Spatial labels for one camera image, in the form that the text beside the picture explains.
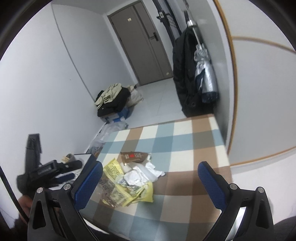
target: pile of clothes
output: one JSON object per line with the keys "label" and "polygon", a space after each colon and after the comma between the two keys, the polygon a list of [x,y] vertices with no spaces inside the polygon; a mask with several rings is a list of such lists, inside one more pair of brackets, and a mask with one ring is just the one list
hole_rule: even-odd
{"label": "pile of clothes", "polygon": [[122,87],[119,83],[110,85],[108,89],[101,91],[95,102],[98,117],[122,111],[130,95],[128,88]]}

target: checkered blanket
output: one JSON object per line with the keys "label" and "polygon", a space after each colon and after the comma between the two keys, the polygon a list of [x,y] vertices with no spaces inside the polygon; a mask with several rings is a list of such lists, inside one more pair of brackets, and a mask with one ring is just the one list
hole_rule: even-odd
{"label": "checkered blanket", "polygon": [[84,218],[128,240],[202,240],[220,215],[197,175],[207,161],[231,183],[229,161],[213,115],[123,130],[111,134],[98,160],[106,165],[120,152],[151,154],[156,170],[166,172],[153,183],[153,203],[111,208],[93,193]]}

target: black jacket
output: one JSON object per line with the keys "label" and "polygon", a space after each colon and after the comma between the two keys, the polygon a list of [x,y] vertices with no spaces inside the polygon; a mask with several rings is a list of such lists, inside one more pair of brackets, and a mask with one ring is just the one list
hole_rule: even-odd
{"label": "black jacket", "polygon": [[173,79],[182,111],[186,117],[213,112],[212,104],[202,103],[195,83],[194,52],[197,40],[192,28],[187,28],[176,40],[173,48]]}

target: black clothing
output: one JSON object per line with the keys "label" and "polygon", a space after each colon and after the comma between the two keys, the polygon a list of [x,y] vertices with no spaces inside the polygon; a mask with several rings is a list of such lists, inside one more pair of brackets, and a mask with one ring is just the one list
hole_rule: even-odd
{"label": "black clothing", "polygon": [[173,79],[182,111],[186,117],[213,113],[213,105],[202,103],[195,82],[194,52],[197,40],[192,28],[187,28],[173,48]]}
{"label": "black clothing", "polygon": [[296,217],[284,219],[274,225],[275,241],[296,240]]}
{"label": "black clothing", "polygon": [[0,239],[3,241],[27,241],[28,226],[19,218],[15,220],[15,226],[9,229],[0,213]]}
{"label": "black clothing", "polygon": [[[98,94],[96,101],[102,95],[103,92],[104,91],[101,91]],[[105,115],[109,115],[111,113],[118,113],[122,111],[130,95],[131,93],[129,92],[129,90],[127,88],[122,87],[121,91],[118,93],[118,95],[115,97],[115,99],[112,102],[105,103],[98,109],[98,117],[102,117]]]}

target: wooden trim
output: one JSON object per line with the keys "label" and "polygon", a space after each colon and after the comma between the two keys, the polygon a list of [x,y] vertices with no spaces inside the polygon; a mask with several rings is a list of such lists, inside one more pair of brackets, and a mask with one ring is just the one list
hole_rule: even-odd
{"label": "wooden trim", "polygon": [[260,39],[260,38],[254,38],[254,37],[246,37],[246,36],[232,36],[232,40],[237,40],[237,41],[250,41],[250,42],[256,42],[256,43],[262,43],[262,44],[267,44],[270,46],[274,46],[286,51],[289,51],[293,54],[296,54],[296,51],[292,48],[289,48],[287,46],[284,46],[282,44],[278,44],[269,40],[265,40],[265,39]]}
{"label": "wooden trim", "polygon": [[233,106],[233,119],[232,119],[230,140],[229,140],[229,145],[228,145],[228,149],[227,149],[227,154],[229,154],[230,149],[231,149],[231,145],[232,145],[233,136],[234,136],[235,124],[236,124],[236,120],[237,120],[237,102],[238,102],[237,63],[236,63],[236,58],[235,58],[233,41],[232,41],[229,26],[227,24],[226,17],[224,15],[224,12],[222,10],[222,7],[221,7],[219,1],[213,0],[213,2],[219,12],[221,19],[222,19],[222,22],[223,22],[223,25],[225,28],[225,32],[226,32],[226,36],[228,39],[228,44],[229,44],[230,54],[231,54],[231,59],[232,59],[233,80],[234,80],[234,106]]}
{"label": "wooden trim", "polygon": [[271,155],[268,155],[268,156],[263,156],[263,157],[260,157],[260,158],[256,158],[256,159],[252,159],[252,160],[249,160],[249,161],[242,161],[242,162],[238,162],[238,163],[233,163],[233,164],[230,164],[230,166],[237,166],[237,165],[242,165],[242,164],[246,164],[246,163],[251,163],[251,162],[256,162],[256,161],[261,161],[261,160],[264,160],[264,159],[267,159],[267,158],[270,158],[270,157],[273,157],[273,156],[277,156],[277,155],[280,155],[280,154],[283,154],[285,152],[288,152],[288,151],[291,151],[293,149],[295,149],[296,146],[294,147],[291,147],[289,149],[286,149],[284,151],[280,151],[280,152],[277,152],[277,153],[274,153],[274,154],[271,154]]}

